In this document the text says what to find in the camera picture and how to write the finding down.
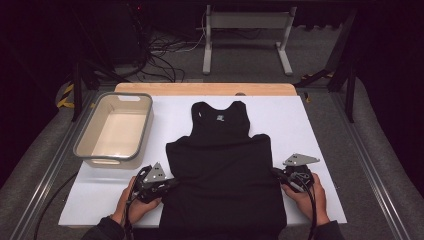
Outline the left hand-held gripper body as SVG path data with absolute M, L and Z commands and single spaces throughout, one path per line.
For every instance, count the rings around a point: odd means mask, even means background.
M 167 176 L 159 162 L 153 166 L 143 167 L 134 183 L 133 193 L 136 198 L 143 203 L 150 203 L 154 199 L 163 197 L 168 191 L 165 191 Z

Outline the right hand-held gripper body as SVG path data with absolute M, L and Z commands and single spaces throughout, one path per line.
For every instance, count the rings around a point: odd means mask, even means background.
M 314 184 L 314 178 L 309 164 L 318 163 L 319 158 L 299 153 L 291 155 L 283 162 L 283 173 L 286 176 L 288 186 L 296 193 L 307 192 Z

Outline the black tank top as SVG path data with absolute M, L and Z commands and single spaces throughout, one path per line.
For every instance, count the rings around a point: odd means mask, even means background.
M 191 108 L 191 134 L 166 145 L 179 185 L 162 198 L 162 240 L 277 240 L 287 225 L 271 140 L 249 135 L 246 105 Z

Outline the wooden table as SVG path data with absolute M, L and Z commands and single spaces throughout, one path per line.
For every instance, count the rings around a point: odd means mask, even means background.
M 147 93 L 151 96 L 296 96 L 286 83 L 120 83 L 118 93 Z

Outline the grey metal stand frame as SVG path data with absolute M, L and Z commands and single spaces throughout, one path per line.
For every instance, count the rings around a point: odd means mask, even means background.
M 208 75 L 212 63 L 212 30 L 213 29 L 282 29 L 282 40 L 275 43 L 284 73 L 293 74 L 287 53 L 286 45 L 296 16 L 297 8 L 281 12 L 216 12 L 211 5 L 206 7 L 204 37 L 205 48 L 202 72 Z

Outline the beige plastic basket grey rim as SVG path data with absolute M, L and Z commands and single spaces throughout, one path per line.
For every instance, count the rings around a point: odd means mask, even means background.
M 104 93 L 97 99 L 73 152 L 91 167 L 136 169 L 141 166 L 153 118 L 150 95 Z

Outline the white table mat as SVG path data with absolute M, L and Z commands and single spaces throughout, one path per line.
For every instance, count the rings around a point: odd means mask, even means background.
M 215 109 L 225 109 L 234 101 L 244 102 L 251 123 L 249 134 L 265 133 L 271 138 L 273 165 L 276 167 L 280 167 L 294 153 L 317 158 L 319 161 L 309 168 L 319 175 L 326 191 L 328 215 L 341 224 L 347 222 L 298 96 L 155 96 L 153 123 L 142 158 L 144 166 L 160 162 L 166 175 L 171 175 L 165 145 L 191 132 L 191 107 L 202 101 Z M 102 217 L 115 210 L 122 190 L 136 173 L 135 170 L 93 168 L 82 164 L 58 224 L 73 228 L 97 224 Z

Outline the person's left hand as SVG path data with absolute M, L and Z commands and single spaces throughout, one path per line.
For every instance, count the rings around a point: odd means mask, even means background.
M 110 218 L 120 226 L 125 225 L 125 219 L 128 219 L 131 224 L 137 223 L 145 214 L 155 209 L 161 203 L 160 198 L 154 199 L 150 203 L 143 203 L 135 199 L 129 207 L 126 207 L 134 180 L 135 177 L 130 179 L 128 186 L 122 191 L 114 213 L 110 215 Z

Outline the black metal stand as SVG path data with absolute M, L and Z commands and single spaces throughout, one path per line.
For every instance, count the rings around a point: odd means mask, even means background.
M 345 48 L 349 39 L 351 28 L 354 24 L 354 20 L 357 14 L 356 9 L 352 9 L 343 24 L 342 30 L 339 37 L 334 45 L 334 48 L 328 58 L 325 67 L 311 76 L 305 75 L 304 79 L 300 82 L 295 83 L 296 88 L 305 88 L 306 86 L 324 78 L 328 74 L 332 73 L 333 77 L 327 84 L 329 92 L 339 92 L 344 85 L 346 87 L 345 97 L 345 114 L 348 120 L 353 123 L 353 103 L 355 93 L 355 82 L 356 82 L 356 70 L 354 61 L 349 60 L 345 54 Z
M 73 90 L 74 90 L 74 113 L 72 121 L 75 122 L 83 110 L 82 85 L 89 90 L 98 90 L 100 87 L 99 77 L 96 72 L 100 72 L 107 78 L 117 83 L 127 83 L 127 80 L 118 74 L 106 69 L 105 67 L 94 63 L 93 61 L 82 59 L 73 66 Z

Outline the yellow black hazard tape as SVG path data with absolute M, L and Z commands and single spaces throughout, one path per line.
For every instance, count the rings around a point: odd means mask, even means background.
M 65 88 L 62 97 L 57 103 L 57 107 L 66 107 L 66 108 L 74 108 L 74 103 L 68 101 L 68 97 L 70 96 L 72 90 L 74 88 L 73 83 L 69 83 L 68 86 Z

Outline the aluminium floor rail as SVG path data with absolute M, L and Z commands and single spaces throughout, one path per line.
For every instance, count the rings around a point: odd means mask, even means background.
M 331 93 L 330 97 L 342 118 L 345 129 L 359 156 L 359 163 L 395 240 L 412 240 L 397 209 L 394 206 L 387 188 L 382 182 L 382 179 L 371 160 L 370 154 L 365 148 L 364 142 L 362 141 L 356 126 L 349 120 L 345 113 L 342 98 L 337 93 Z
M 82 117 L 88 112 L 89 105 L 96 97 L 96 91 L 88 91 L 86 96 L 82 100 L 82 111 L 75 121 L 71 121 L 68 125 L 68 129 L 60 142 L 58 150 L 55 152 L 54 157 L 49 163 L 49 166 L 38 182 L 34 193 L 31 195 L 31 199 L 27 204 L 25 211 L 23 212 L 18 224 L 12 232 L 9 240 L 24 240 L 27 236 L 30 228 L 37 219 L 37 215 L 41 211 L 41 208 L 47 199 L 51 187 L 65 161 L 67 151 L 70 149 L 72 140 L 77 132 L 78 126 L 82 121 Z

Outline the person's right hand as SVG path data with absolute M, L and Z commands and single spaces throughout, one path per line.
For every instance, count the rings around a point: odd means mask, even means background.
M 317 226 L 321 226 L 330 222 L 330 219 L 327 214 L 326 193 L 321 185 L 319 176 L 313 173 L 313 178 L 315 183 L 311 188 L 311 192 L 314 193 L 314 200 L 316 205 L 315 223 Z M 285 192 L 285 194 L 296 203 L 298 209 L 310 221 L 313 221 L 313 208 L 309 195 L 307 193 L 296 193 L 285 184 L 283 184 L 281 188 Z

